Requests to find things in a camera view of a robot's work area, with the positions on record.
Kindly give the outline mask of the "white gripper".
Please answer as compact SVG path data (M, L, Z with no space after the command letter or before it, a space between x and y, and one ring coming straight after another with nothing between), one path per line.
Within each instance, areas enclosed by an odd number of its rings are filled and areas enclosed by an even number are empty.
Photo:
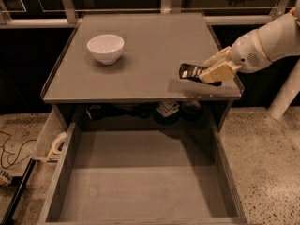
M239 70L253 73L271 65L265 55L257 30L238 38L230 47L217 52L202 64L205 68L199 78L203 83L216 83L232 79Z

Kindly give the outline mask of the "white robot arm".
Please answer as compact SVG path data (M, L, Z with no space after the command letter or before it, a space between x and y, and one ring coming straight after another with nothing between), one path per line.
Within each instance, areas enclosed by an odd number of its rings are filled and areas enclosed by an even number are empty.
M300 0L286 14L239 37L206 60L203 83L232 79L237 72L254 73L279 59L300 54Z

